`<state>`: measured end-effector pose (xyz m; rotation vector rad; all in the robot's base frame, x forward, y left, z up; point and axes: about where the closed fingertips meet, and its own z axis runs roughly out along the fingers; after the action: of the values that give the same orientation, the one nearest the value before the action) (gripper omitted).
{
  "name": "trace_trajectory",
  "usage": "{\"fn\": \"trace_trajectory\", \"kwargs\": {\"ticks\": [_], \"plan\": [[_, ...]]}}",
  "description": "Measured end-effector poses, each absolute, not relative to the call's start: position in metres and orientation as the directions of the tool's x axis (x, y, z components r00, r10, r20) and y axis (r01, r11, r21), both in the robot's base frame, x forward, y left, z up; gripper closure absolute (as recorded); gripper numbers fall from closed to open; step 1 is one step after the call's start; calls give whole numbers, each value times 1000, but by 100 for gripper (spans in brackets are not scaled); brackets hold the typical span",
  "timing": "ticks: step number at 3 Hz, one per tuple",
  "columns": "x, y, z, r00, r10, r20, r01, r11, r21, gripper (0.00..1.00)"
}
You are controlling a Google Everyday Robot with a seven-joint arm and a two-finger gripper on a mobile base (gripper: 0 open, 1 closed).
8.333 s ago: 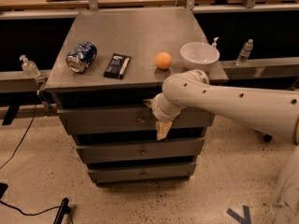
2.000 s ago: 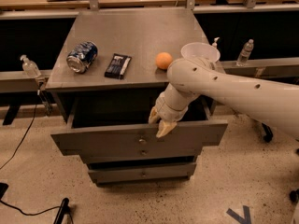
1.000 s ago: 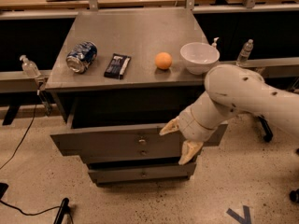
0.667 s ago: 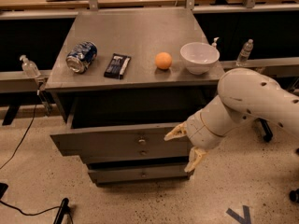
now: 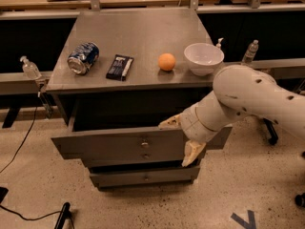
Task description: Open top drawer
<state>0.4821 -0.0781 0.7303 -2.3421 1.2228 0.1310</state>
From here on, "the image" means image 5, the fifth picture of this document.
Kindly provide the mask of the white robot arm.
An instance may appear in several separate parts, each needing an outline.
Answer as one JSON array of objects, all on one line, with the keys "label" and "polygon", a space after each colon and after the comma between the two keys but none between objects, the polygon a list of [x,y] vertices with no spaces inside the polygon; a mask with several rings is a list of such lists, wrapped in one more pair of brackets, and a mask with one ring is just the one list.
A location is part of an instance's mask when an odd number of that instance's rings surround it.
[{"label": "white robot arm", "polygon": [[180,129],[188,138],[182,161],[187,167],[222,128],[248,115],[265,118],[305,138],[305,96],[285,90],[270,75],[242,65],[221,69],[209,94],[159,127]]}]

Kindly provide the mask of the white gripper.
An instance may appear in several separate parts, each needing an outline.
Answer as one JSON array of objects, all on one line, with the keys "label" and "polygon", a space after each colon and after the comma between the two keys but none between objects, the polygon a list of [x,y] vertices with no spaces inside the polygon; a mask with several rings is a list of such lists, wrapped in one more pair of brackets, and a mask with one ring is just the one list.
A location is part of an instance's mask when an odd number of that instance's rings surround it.
[{"label": "white gripper", "polygon": [[180,115],[173,115],[158,125],[160,130],[179,129],[181,126],[182,131],[189,139],[185,143],[183,167],[193,163],[206,147],[206,142],[209,142],[217,134],[217,131],[210,130],[199,119],[198,109],[198,104],[193,104]]}]

